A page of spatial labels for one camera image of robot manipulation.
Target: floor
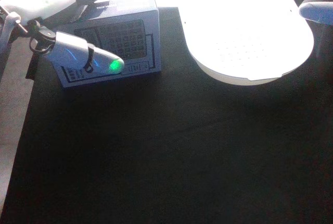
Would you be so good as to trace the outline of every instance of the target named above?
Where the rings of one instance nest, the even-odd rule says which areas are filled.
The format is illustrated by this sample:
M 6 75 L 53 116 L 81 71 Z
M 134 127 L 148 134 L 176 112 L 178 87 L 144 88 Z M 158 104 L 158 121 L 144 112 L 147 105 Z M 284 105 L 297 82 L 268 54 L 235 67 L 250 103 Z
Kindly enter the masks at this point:
M 0 214 L 33 85 L 25 78 L 30 56 L 23 55 L 23 48 L 28 43 L 14 42 L 0 82 Z

